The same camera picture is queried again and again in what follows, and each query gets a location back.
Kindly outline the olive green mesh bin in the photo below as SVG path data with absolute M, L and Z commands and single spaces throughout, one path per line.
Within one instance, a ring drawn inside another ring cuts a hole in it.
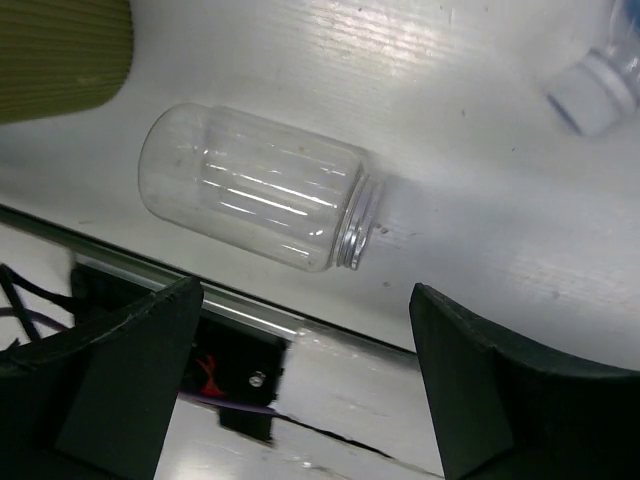
M 127 80 L 133 53 L 128 1 L 3 1 L 1 122 L 105 104 Z

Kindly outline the clear wide-mouth plastic jar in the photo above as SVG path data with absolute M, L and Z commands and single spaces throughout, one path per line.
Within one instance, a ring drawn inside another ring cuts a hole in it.
M 153 124 L 138 190 L 156 217 L 306 272 L 356 270 L 383 195 L 360 147 L 228 107 Z

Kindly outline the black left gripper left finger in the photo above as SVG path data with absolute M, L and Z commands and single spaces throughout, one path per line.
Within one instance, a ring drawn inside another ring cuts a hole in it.
M 184 278 L 2 351 L 2 478 L 153 478 L 202 301 Z

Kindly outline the clear bottle blue label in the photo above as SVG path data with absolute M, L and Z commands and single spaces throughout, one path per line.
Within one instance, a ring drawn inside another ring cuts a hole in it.
M 546 98 L 581 136 L 597 136 L 639 111 L 639 3 L 612 4 L 607 41 L 551 78 Z

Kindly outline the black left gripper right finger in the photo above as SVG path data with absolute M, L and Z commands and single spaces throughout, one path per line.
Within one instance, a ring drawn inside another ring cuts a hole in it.
M 411 327 L 448 479 L 635 479 L 639 374 L 545 346 L 430 286 Z

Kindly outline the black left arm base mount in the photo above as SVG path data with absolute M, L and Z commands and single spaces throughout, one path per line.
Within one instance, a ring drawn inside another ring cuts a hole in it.
M 270 445 L 288 343 L 203 309 L 180 392 L 215 409 L 221 427 Z

